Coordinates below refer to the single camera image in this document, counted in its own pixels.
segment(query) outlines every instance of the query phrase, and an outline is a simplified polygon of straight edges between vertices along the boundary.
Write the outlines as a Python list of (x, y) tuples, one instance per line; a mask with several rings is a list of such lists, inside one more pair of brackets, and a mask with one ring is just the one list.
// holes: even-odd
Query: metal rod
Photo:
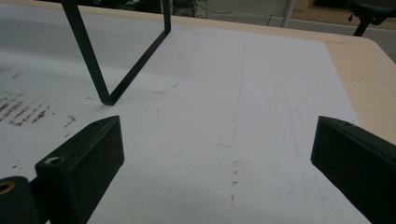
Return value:
[(121, 83), (111, 94), (108, 93), (105, 80), (103, 79), (99, 63), (93, 51), (87, 29), (84, 25), (84, 21), (82, 20), (81, 14), (78, 10), (76, 0), (61, 0), (61, 3), (64, 8), (64, 13), (66, 14), (66, 17), (73, 30), (73, 34), (78, 42), (79, 50), (81, 51), (85, 64), (87, 64), (88, 71), (90, 72), (96, 91), (99, 94), (99, 98), (105, 105), (114, 105), (132, 83), (134, 78), (138, 75), (138, 73), (149, 60), (151, 55), (171, 32), (171, 14), (169, 0), (161, 0), (161, 4), (163, 6), (163, 32), (148, 47), (146, 52), (140, 57), (140, 59), (136, 62), (136, 64), (132, 67), (132, 69), (128, 72), (128, 74), (124, 77)]

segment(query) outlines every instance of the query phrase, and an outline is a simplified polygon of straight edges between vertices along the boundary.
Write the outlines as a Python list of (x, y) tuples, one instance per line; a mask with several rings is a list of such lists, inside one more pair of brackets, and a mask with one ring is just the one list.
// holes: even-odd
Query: scribble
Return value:
[(74, 121), (76, 121), (76, 118), (74, 118), (73, 116), (69, 116), (70, 120), (69, 122), (64, 125), (64, 128), (67, 128), (67, 126), (69, 126), (70, 124), (74, 123)]
[(45, 110), (41, 111), (40, 114), (37, 115), (37, 117), (35, 117), (35, 119), (32, 121), (32, 123), (36, 123), (38, 120), (44, 118), (44, 116), (46, 116), (46, 112)]

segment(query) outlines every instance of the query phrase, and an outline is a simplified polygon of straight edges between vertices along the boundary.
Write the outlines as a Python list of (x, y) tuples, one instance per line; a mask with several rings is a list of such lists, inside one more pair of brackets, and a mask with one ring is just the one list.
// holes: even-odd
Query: screw hole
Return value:
[(10, 192), (15, 188), (15, 182), (8, 181), (0, 183), (0, 195)]
[(61, 159), (61, 158), (59, 158), (59, 157), (52, 157), (52, 158), (47, 159), (44, 163), (50, 164), (50, 165), (57, 165), (57, 164), (59, 164), (59, 163), (61, 163), (61, 162), (62, 162), (62, 159)]

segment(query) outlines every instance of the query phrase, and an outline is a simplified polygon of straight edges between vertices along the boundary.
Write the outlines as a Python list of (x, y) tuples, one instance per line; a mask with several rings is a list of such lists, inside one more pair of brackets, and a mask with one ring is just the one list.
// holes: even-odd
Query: chair leg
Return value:
[(359, 24), (358, 29), (356, 29), (354, 36), (362, 36), (366, 28), (370, 25), (373, 18), (360, 18), (361, 24)]

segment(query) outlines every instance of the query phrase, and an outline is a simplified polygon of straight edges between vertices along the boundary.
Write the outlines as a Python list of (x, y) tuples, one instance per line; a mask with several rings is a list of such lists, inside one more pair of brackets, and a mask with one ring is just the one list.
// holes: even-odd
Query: wooden surface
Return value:
[[(1, 0), (0, 2), (62, 9), (59, 4), (31, 0)], [(159, 15), (129, 11), (93, 7), (81, 7), (80, 9), (82, 12), (101, 15), (151, 20), (162, 19), (162, 16)], [(367, 131), (396, 144), (396, 64), (375, 42), (364, 37), (330, 35), (225, 21), (173, 17), (172, 22), (257, 34), (289, 36), (325, 43), (361, 126)]]

